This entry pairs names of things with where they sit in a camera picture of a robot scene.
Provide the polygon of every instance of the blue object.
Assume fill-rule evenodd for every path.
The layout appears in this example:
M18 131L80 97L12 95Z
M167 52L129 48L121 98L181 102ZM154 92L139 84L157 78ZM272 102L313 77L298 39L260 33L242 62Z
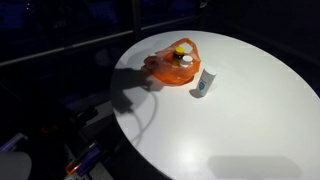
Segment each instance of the blue object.
M10 151L16 145L16 143L23 138L26 138L26 136L24 136L21 133L16 134L7 143L5 143L3 146L0 147L0 151L3 151L3 152Z
M202 91L206 85L203 82L200 82L199 89Z
M96 157L100 155L100 149L98 147L92 149L88 154L84 157L84 159L81 161L81 165L79 169L77 170L77 173L80 176L83 176L86 174L88 169L95 163Z

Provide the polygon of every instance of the yellow bottle cap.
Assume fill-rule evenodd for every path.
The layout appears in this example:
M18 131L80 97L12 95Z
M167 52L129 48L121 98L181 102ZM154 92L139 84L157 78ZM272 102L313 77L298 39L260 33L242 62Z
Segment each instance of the yellow bottle cap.
M183 47L176 47L176 51L175 51L175 54L177 55L183 55L184 54L184 48Z

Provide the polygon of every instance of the white round table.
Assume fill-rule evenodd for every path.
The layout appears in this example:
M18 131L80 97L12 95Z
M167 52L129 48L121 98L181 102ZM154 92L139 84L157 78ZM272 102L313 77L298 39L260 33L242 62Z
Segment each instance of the white round table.
M184 37L202 60L191 83L169 86L139 71L148 54ZM206 66L217 77L205 97L195 98L190 91ZM111 92L126 137L172 179L320 179L319 97L250 44L198 31L146 38L119 60Z

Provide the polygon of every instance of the plastic bag handle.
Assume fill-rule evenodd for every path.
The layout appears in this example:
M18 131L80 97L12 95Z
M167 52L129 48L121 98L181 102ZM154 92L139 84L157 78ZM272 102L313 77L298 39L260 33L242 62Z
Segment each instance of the plastic bag handle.
M179 41L173 43L171 47L176 47L183 43L189 44L192 47L192 51L198 56L198 48L196 44L193 41L191 41L189 38L180 39Z

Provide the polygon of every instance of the orange plastic bag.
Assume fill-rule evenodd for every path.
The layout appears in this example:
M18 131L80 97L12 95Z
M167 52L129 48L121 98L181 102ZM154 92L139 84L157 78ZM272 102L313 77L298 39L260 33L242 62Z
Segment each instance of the orange plastic bag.
M188 67L179 67L171 64L175 48L180 44L188 43L192 50L185 55L193 58L192 64ZM166 61L156 57L147 57L144 63L151 74L164 83L171 85L182 85L193 80L193 76L199 71L200 57L196 44L189 38L183 38L162 51L156 52L158 56Z

